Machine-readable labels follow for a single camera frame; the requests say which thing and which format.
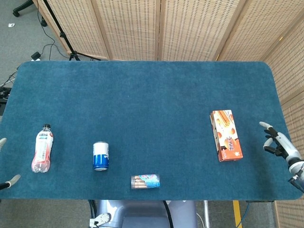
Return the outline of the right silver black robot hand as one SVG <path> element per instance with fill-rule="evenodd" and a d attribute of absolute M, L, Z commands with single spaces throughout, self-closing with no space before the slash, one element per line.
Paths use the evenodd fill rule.
<path fill-rule="evenodd" d="M 263 149 L 266 152 L 274 154 L 277 157 L 283 157 L 289 168 L 293 165 L 304 164 L 299 151 L 283 133 L 277 132 L 273 126 L 268 123 L 259 122 L 259 124 L 264 127 L 264 132 L 267 133 L 267 140 L 263 145 Z"/>

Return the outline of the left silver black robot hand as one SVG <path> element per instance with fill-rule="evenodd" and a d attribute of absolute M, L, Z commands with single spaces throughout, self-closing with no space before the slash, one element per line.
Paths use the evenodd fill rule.
<path fill-rule="evenodd" d="M 0 140 L 0 148 L 1 148 L 1 149 L 2 149 L 3 145 L 6 143 L 6 141 L 7 141 L 7 138 L 2 138 L 2 139 Z M 20 174 L 17 174 L 17 175 L 15 175 L 11 180 L 1 183 L 1 184 L 0 184 L 0 190 L 10 188 L 10 187 L 13 186 L 14 184 L 16 184 L 17 181 L 18 181 L 20 178 L 21 178 L 21 175 L 20 175 Z"/>

